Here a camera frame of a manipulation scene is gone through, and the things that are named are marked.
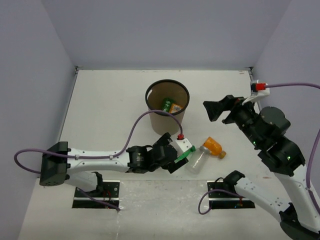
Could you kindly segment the green bottle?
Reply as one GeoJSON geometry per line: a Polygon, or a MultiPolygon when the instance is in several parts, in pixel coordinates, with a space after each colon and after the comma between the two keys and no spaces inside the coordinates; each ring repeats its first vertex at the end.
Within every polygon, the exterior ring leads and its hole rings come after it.
{"type": "Polygon", "coordinates": [[[193,145],[190,149],[187,151],[183,152],[174,162],[178,163],[179,161],[187,158],[191,153],[196,151],[196,147],[193,145]]]}
{"type": "Polygon", "coordinates": [[[171,109],[171,106],[172,104],[174,104],[175,101],[169,97],[166,97],[163,99],[162,101],[162,104],[161,104],[161,110],[164,111],[164,112],[167,112],[169,113],[170,112],[170,109],[171,109]]]}

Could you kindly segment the clear plastic bottle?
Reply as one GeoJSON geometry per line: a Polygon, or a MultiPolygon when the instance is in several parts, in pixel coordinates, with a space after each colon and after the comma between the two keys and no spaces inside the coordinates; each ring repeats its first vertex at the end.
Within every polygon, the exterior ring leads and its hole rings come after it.
{"type": "Polygon", "coordinates": [[[198,147],[190,157],[186,165],[186,169],[195,175],[198,175],[204,167],[204,164],[209,159],[211,151],[203,145],[198,147]]]}

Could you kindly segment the orange bottle with label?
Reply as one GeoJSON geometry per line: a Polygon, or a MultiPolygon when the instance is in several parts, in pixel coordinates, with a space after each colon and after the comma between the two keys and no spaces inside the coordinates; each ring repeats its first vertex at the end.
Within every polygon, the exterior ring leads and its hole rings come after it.
{"type": "Polygon", "coordinates": [[[169,113],[174,114],[174,113],[181,111],[182,109],[183,109],[182,106],[175,104],[175,103],[172,103],[170,106],[170,109],[169,109],[169,113]]]}

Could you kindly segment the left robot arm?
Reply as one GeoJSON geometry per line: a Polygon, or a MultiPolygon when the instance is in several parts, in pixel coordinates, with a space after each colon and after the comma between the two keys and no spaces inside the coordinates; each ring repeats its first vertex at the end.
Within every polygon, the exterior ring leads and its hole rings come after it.
{"type": "Polygon", "coordinates": [[[169,133],[153,145],[135,145],[124,152],[80,150],[61,141],[43,153],[39,184],[68,184],[97,197],[104,191],[102,171],[145,174],[161,168],[172,174],[188,163],[192,147],[187,138],[172,140],[169,133]]]}

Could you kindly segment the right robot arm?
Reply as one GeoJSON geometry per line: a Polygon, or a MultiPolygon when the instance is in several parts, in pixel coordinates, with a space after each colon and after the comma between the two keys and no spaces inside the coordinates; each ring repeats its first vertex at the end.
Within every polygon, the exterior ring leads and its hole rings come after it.
{"type": "Polygon", "coordinates": [[[237,170],[223,179],[221,191],[230,197],[249,199],[263,208],[292,240],[318,240],[320,214],[315,204],[320,199],[316,194],[309,194],[312,185],[307,178],[306,160],[300,148],[285,137],[291,125],[285,114],[272,106],[257,113],[253,102],[233,95],[227,95],[220,101],[204,101],[203,105],[212,122],[223,112],[229,112],[222,122],[238,126],[259,151],[262,163],[281,182],[289,200],[267,193],[237,170]]]}

